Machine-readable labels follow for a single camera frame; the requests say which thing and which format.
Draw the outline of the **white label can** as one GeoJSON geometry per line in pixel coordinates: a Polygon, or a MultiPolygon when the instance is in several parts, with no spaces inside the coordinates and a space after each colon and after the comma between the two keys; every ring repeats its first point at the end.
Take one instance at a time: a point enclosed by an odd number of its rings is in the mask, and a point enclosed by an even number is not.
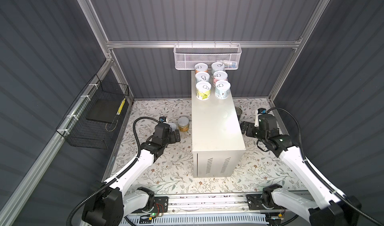
{"type": "Polygon", "coordinates": [[[230,93],[231,84],[226,80],[218,80],[215,84],[215,97],[226,99],[230,93]]]}

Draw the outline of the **yellow green label can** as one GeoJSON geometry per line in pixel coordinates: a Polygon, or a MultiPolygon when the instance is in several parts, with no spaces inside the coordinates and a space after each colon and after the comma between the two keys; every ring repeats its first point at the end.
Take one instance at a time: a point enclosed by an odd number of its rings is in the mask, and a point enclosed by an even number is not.
{"type": "Polygon", "coordinates": [[[208,100],[211,95],[211,84],[207,81],[200,81],[196,84],[196,97],[204,101],[208,100]]]}

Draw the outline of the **light blue label can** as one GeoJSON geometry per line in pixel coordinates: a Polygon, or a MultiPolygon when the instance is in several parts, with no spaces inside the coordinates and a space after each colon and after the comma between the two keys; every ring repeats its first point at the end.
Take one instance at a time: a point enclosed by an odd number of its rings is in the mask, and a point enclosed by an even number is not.
{"type": "Polygon", "coordinates": [[[197,72],[195,74],[196,83],[198,82],[209,82],[210,75],[207,72],[197,72]]]}

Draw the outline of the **pink label can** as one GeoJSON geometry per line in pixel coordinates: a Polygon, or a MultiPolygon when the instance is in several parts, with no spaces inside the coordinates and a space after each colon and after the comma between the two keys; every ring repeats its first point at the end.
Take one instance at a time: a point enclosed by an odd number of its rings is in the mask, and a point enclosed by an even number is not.
{"type": "Polygon", "coordinates": [[[228,74],[225,71],[215,71],[213,74],[213,84],[216,85],[219,80],[228,80],[228,74]]]}

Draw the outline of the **orange label can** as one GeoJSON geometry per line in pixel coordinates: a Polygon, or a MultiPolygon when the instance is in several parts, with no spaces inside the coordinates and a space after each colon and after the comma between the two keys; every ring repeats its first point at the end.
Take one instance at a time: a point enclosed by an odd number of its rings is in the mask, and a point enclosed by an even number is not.
{"type": "Polygon", "coordinates": [[[195,74],[197,74],[199,72],[208,72],[209,67],[205,63],[197,63],[194,66],[194,69],[195,69],[195,74]]]}

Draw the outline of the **teal label can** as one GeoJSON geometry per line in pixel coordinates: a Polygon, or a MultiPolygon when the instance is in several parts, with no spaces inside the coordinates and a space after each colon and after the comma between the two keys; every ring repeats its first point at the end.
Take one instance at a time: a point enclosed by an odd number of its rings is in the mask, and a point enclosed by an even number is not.
{"type": "Polygon", "coordinates": [[[212,63],[211,73],[214,74],[216,71],[225,71],[225,65],[222,62],[212,63]]]}

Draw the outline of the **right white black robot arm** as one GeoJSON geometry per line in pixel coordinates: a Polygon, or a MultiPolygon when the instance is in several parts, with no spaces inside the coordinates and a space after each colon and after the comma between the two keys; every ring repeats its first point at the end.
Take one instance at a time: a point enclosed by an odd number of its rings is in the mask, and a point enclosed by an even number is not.
{"type": "Polygon", "coordinates": [[[273,153],[289,166],[313,197],[312,200],[304,199],[279,184],[273,184],[263,188],[260,196],[246,196],[250,210],[285,208],[295,216],[283,222],[284,226],[298,217],[312,226],[355,226],[360,216],[377,226],[382,225],[361,210],[362,205],[356,197],[344,194],[305,156],[300,128],[295,144],[290,136],[280,134],[277,119],[265,108],[258,109],[255,123],[241,122],[240,127],[243,135],[263,143],[266,153],[273,153]]]}

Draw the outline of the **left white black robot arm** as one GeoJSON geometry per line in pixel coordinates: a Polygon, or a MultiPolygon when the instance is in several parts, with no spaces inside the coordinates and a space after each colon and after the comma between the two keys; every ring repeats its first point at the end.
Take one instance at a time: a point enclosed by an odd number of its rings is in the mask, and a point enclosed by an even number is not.
{"type": "Polygon", "coordinates": [[[134,193],[127,194],[128,189],[137,178],[161,157],[170,144],[179,143],[179,130],[157,120],[154,133],[143,143],[140,143],[136,124],[133,132],[138,145],[137,155],[121,168],[116,174],[98,184],[98,189],[82,200],[70,212],[66,224],[72,225],[72,220],[79,209],[83,209],[82,221],[92,226],[117,226],[123,218],[140,210],[151,214],[156,208],[155,193],[147,188],[139,187],[134,193]]]}

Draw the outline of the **white metal cabinet counter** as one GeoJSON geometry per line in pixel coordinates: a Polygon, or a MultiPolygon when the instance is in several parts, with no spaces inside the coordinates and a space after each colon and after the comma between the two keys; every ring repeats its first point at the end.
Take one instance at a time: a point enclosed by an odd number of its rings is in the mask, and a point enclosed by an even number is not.
{"type": "Polygon", "coordinates": [[[192,152],[195,178],[229,177],[246,151],[232,94],[207,100],[196,97],[195,72],[192,84],[192,152]]]}

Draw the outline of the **yellow label can back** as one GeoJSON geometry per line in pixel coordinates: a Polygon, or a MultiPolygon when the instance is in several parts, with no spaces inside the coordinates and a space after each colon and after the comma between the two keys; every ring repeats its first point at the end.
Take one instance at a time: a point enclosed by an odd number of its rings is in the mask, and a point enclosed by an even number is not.
{"type": "Polygon", "coordinates": [[[178,119],[178,128],[180,132],[187,132],[189,130],[190,120],[183,116],[178,119]]]}

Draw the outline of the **dark olive can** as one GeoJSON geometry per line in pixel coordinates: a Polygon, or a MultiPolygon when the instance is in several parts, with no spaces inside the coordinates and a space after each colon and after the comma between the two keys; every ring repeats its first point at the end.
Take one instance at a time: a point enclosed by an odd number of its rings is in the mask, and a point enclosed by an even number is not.
{"type": "Polygon", "coordinates": [[[243,113],[242,109],[240,107],[235,107],[235,111],[236,111],[236,115],[237,115],[237,118],[238,118],[238,121],[241,120],[241,115],[243,113]]]}

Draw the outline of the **floral table mat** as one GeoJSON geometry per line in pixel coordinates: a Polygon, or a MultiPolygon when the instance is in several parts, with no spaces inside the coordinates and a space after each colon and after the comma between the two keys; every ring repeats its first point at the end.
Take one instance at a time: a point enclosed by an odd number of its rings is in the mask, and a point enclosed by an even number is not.
{"type": "MultiPolygon", "coordinates": [[[[132,124],[139,117],[166,116],[175,123],[181,116],[192,116],[191,100],[136,101],[129,117],[112,173],[117,173],[137,154],[132,124]]],[[[193,176],[192,131],[181,133],[181,142],[170,145],[164,154],[132,184],[129,192],[145,187],[158,195],[258,192],[279,184],[290,191],[305,190],[291,169],[272,153],[258,149],[257,140],[244,136],[246,152],[227,178],[193,176]]]]}

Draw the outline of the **black pad in basket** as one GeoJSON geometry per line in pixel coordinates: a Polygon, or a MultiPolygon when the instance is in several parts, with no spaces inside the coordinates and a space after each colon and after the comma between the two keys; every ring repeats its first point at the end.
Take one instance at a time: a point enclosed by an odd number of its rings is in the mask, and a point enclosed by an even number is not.
{"type": "Polygon", "coordinates": [[[119,118],[117,111],[120,103],[121,101],[98,99],[96,103],[91,106],[90,111],[86,115],[86,119],[99,123],[112,124],[119,118]]]}

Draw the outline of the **small bottle in basket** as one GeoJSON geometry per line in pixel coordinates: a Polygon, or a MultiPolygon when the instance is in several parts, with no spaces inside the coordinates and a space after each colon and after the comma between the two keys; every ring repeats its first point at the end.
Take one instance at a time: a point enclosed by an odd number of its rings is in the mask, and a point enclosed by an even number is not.
{"type": "Polygon", "coordinates": [[[236,61],[224,60],[224,64],[225,64],[228,68],[234,68],[234,69],[237,69],[237,68],[238,68],[238,63],[237,63],[236,61]]]}

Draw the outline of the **aluminium mounting rail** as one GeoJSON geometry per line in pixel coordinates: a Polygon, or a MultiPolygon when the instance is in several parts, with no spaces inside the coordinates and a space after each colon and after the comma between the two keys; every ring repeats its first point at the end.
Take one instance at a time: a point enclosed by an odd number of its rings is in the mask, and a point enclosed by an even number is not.
{"type": "Polygon", "coordinates": [[[155,196],[154,192],[139,189],[124,196],[112,190],[99,193],[85,203],[82,220],[91,225],[117,225],[132,214],[146,217],[146,223],[159,223],[170,215],[185,214],[181,222],[190,220],[189,213],[201,217],[204,213],[225,211],[285,211],[284,206],[264,206],[262,194],[202,194],[155,196]]]}

